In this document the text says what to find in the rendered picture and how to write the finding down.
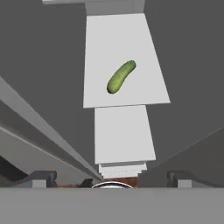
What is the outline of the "grey freezer door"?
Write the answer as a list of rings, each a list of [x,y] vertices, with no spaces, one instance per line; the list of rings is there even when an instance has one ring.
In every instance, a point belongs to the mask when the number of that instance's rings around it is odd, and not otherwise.
[[[27,174],[56,171],[60,185],[101,175],[0,77],[0,156]]]

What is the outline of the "medium white freezer shelf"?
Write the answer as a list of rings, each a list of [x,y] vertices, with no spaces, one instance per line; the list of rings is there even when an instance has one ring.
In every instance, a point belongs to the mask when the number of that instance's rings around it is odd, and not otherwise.
[[[98,165],[156,159],[144,105],[97,108],[94,125],[94,161]]]

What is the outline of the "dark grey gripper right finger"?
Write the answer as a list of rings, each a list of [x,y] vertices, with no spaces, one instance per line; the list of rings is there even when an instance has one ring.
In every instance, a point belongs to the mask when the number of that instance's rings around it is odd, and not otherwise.
[[[168,171],[167,186],[176,188],[203,188],[219,187],[220,185],[198,178],[190,171]]]

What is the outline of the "grey fridge door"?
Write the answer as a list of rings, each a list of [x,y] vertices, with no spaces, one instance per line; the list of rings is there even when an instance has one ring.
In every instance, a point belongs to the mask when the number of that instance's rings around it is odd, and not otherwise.
[[[189,171],[224,186],[224,128],[138,177],[140,187],[166,187],[168,171]]]

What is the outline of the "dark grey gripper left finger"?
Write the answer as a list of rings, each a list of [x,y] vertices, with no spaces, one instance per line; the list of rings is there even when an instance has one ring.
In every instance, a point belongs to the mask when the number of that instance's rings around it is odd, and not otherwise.
[[[26,178],[15,183],[4,185],[4,187],[14,188],[51,188],[56,187],[56,171],[34,171]]]

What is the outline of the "round silver rimmed object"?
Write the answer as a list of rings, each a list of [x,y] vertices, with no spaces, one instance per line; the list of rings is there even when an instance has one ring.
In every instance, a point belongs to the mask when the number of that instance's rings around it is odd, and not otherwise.
[[[100,184],[96,184],[92,186],[92,188],[131,188],[133,189],[132,186],[124,184],[122,182],[117,182],[117,181],[106,181],[106,182],[101,182]]]

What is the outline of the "grey fridge freezer cabinet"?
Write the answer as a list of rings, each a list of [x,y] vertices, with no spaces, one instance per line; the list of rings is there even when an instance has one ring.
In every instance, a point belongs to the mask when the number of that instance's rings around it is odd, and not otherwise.
[[[146,0],[145,14],[171,99],[147,108],[162,163],[224,127],[224,0]],[[92,163],[85,25],[83,4],[0,0],[0,77]]]

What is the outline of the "large white freezer shelf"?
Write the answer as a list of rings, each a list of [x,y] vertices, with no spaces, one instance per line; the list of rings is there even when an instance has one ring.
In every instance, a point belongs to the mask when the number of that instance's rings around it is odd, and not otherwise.
[[[129,60],[136,62],[136,68],[120,90],[110,94],[109,79]],[[87,17],[83,106],[98,108],[169,101],[145,15]]]

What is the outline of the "green cucumber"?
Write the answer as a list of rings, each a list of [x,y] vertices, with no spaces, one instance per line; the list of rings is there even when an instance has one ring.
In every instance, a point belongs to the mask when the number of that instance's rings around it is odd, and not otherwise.
[[[136,68],[137,63],[134,60],[124,63],[110,78],[107,85],[109,94],[115,94],[119,91],[128,75]]]

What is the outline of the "small white freezer shelf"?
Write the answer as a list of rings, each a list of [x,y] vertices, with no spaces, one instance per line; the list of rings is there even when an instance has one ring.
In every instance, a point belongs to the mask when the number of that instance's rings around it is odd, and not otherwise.
[[[101,164],[99,165],[99,173],[105,179],[135,178],[142,171],[146,170],[146,163],[112,166],[102,166]]]

